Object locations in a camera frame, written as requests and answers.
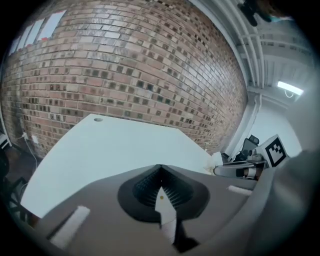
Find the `red brick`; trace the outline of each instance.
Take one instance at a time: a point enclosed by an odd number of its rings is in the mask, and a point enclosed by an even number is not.
[[[108,106],[108,114],[121,117],[124,114],[124,110],[121,108]]]
[[[50,98],[51,99],[60,99],[60,92],[51,91],[50,92]]]
[[[110,9],[110,10],[115,10],[118,8],[118,6],[115,6],[115,5],[105,5],[104,6],[105,9]]]
[[[151,117],[152,117],[152,116],[149,115],[149,114],[144,114],[143,117],[142,117],[142,119],[149,122],[149,121],[151,121]]]
[[[157,60],[155,60],[155,59],[149,59],[148,60],[148,65],[150,65],[151,67],[153,67],[153,68],[156,68],[156,69],[158,69],[158,70],[161,70],[162,69],[162,67],[164,66],[161,62],[159,62],[159,61],[157,61]]]
[[[109,14],[105,14],[105,13],[99,13],[96,15],[97,18],[103,18],[103,19],[108,19],[110,15]]]
[[[141,113],[147,113],[148,107],[143,105],[133,104],[132,110],[141,112]]]
[[[36,97],[49,97],[49,92],[43,91],[43,90],[38,90],[34,93],[34,96],[36,96]]]
[[[129,49],[129,50],[132,50],[132,51],[136,51],[136,52],[141,52],[142,50],[142,47],[139,46],[139,45],[136,45],[134,43],[130,43],[128,42],[126,45],[125,45],[125,48]]]
[[[88,52],[85,51],[85,50],[79,50],[79,51],[76,51],[74,53],[74,58],[86,58],[88,55]]]
[[[78,106],[77,101],[71,101],[71,100],[66,100],[64,104],[66,108],[72,108],[72,109],[76,109]]]
[[[113,62],[113,63],[118,63],[120,58],[118,56],[109,54],[109,53],[104,53],[104,52],[89,52],[88,53],[88,59],[95,59],[95,60],[102,60],[106,62]]]
[[[125,74],[114,73],[112,76],[113,80],[116,82],[124,83],[130,85],[132,78]]]
[[[92,43],[94,38],[92,36],[82,36],[80,38],[80,43]]]
[[[61,75],[51,75],[50,76],[50,81],[53,83],[59,83],[59,82],[61,82],[61,80],[62,80]]]
[[[103,83],[103,79],[101,78],[95,78],[95,77],[89,77],[86,81],[86,84],[89,85],[89,86],[102,86],[102,83]]]
[[[79,86],[79,93],[81,94],[92,94],[92,95],[101,95],[103,91],[99,87],[92,87],[92,86]]]
[[[67,92],[76,93],[76,92],[78,92],[78,90],[79,90],[79,88],[78,88],[78,85],[76,85],[76,84],[67,84],[66,85],[66,91]]]
[[[167,76],[164,72],[140,62],[137,63],[136,68],[161,79],[165,79]]]
[[[142,40],[144,40],[144,41],[148,41],[148,39],[149,39],[146,34],[141,33],[141,32],[139,32],[139,31],[134,31],[134,32],[132,33],[132,36],[135,37],[135,38],[142,39]]]
[[[40,69],[40,75],[48,75],[49,69],[48,68],[41,68]]]
[[[70,68],[69,69],[69,74],[70,75],[81,75],[81,73],[82,73],[82,68],[74,67],[74,68]]]
[[[90,67],[92,60],[89,59],[68,59],[66,66]]]
[[[71,45],[71,50],[96,51],[98,47],[97,44],[92,43],[74,43]]]
[[[74,37],[77,31],[60,32],[58,38]]]
[[[121,58],[119,64],[131,67],[131,68],[135,68],[137,65],[137,61],[130,58]]]
[[[170,106],[167,104],[163,104],[158,102],[155,107],[159,110],[163,110],[163,111],[169,111]]]
[[[152,122],[161,123],[161,124],[164,124],[164,123],[165,123],[165,120],[166,120],[165,117],[156,116],[156,115],[152,116],[152,118],[151,118],[151,121],[152,121]]]
[[[83,101],[84,102],[89,102],[93,104],[99,104],[99,96],[93,96],[93,95],[84,95],[83,96]]]
[[[125,101],[127,98],[127,94],[124,92],[112,90],[110,91],[110,98]]]
[[[38,99],[38,104],[45,105],[46,103],[47,103],[46,98],[39,98]]]
[[[152,83],[152,84],[156,84],[159,80],[159,78],[157,78],[153,75],[150,75],[150,74],[146,74],[146,73],[141,74],[141,79],[144,81],[147,81],[149,83]]]
[[[66,115],[65,116],[65,122],[69,123],[69,124],[76,124],[77,123],[77,117],[76,116]]]
[[[66,61],[64,59],[57,59],[54,61],[54,66],[64,66],[65,62]]]
[[[92,111],[92,112],[99,112],[99,113],[106,113],[107,107],[102,105],[95,105],[90,103],[78,103],[78,109],[85,110],[85,111]]]
[[[45,112],[38,112],[40,118],[47,118],[48,114]]]
[[[122,11],[120,12],[121,16],[126,16],[126,17],[130,17],[130,18],[133,18],[135,15],[133,13],[130,13],[130,12],[126,12],[126,11]]]
[[[88,30],[100,30],[101,28],[102,28],[102,25],[90,24],[88,27]]]
[[[55,139],[60,140],[60,139],[63,137],[63,135],[62,135],[62,134],[53,133],[53,137],[54,137]]]
[[[60,122],[57,122],[57,121],[51,121],[50,122],[50,126],[53,126],[53,127],[61,127],[61,123]]]
[[[42,60],[42,61],[51,60],[52,56],[53,56],[52,53],[43,54],[43,55],[41,56],[41,60]]]
[[[101,60],[94,60],[92,63],[92,67],[95,69],[103,69],[105,70],[108,66],[108,63]]]
[[[104,52],[104,53],[112,53],[114,51],[115,47],[110,46],[110,45],[100,45],[99,46],[99,52]]]
[[[60,51],[68,51],[70,50],[71,43],[60,44]]]
[[[123,22],[123,21],[119,21],[119,20],[115,20],[114,22],[112,22],[113,26],[118,26],[118,27],[126,27],[128,25],[127,22]]]
[[[47,84],[46,83],[40,83],[38,85],[39,90],[46,90],[47,89]]]

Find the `white table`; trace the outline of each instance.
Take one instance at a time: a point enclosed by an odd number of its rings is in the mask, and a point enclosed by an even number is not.
[[[90,114],[42,160],[21,205],[42,218],[94,181],[156,164],[210,174],[209,157],[179,129]]]

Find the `ceiling light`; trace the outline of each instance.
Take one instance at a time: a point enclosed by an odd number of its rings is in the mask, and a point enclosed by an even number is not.
[[[278,87],[285,89],[289,92],[292,92],[294,94],[298,94],[298,95],[301,95],[304,92],[303,90],[301,90],[295,86],[292,86],[290,84],[287,84],[287,83],[281,82],[281,81],[278,82]]]

